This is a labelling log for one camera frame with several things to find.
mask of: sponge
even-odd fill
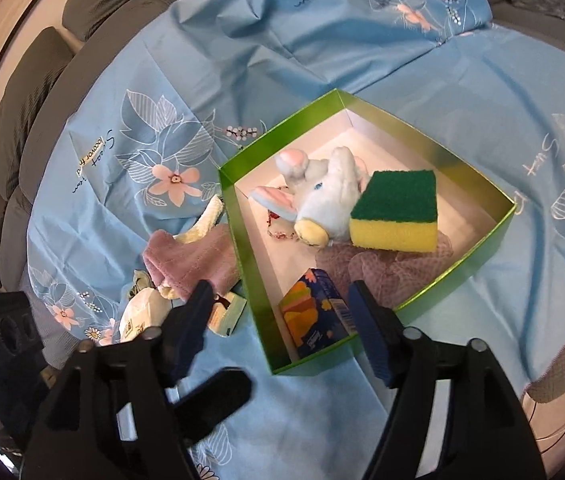
[[[351,212],[355,246],[429,253],[438,242],[433,171],[375,171]]]

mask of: pink cloth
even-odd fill
[[[227,224],[218,224],[204,238],[183,244],[167,232],[151,235],[142,257],[153,282],[166,281],[188,300],[200,280],[208,280],[224,296],[238,282],[238,261]]]
[[[364,280],[378,304],[395,308],[440,276],[451,264],[451,256],[451,240],[438,231],[438,247],[433,253],[370,250],[334,243],[318,251],[315,264],[329,274],[345,301],[349,285]]]

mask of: plush toy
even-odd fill
[[[345,147],[322,160],[310,160],[302,150],[283,150],[275,162],[289,192],[259,186],[251,197],[294,222],[297,236],[307,244],[325,247],[329,240],[350,240],[349,215],[369,181],[364,162]]]

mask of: tissue packet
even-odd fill
[[[229,337],[245,309],[246,300],[235,292],[227,292],[224,296],[216,294],[208,327],[211,332]]]
[[[278,304],[300,358],[356,333],[349,307],[329,275],[309,269]]]

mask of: open box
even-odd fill
[[[256,186],[283,186],[273,155],[299,148],[309,158],[328,158],[347,146],[369,173],[434,170],[438,229],[453,245],[447,270],[396,308],[404,324],[473,274],[498,248],[515,204],[480,172],[397,117],[340,90],[333,90],[272,128],[220,168],[240,271],[256,328],[274,374],[315,374],[349,357],[356,335],[299,359],[277,305],[309,267],[318,248],[267,234],[266,209],[249,198]]]

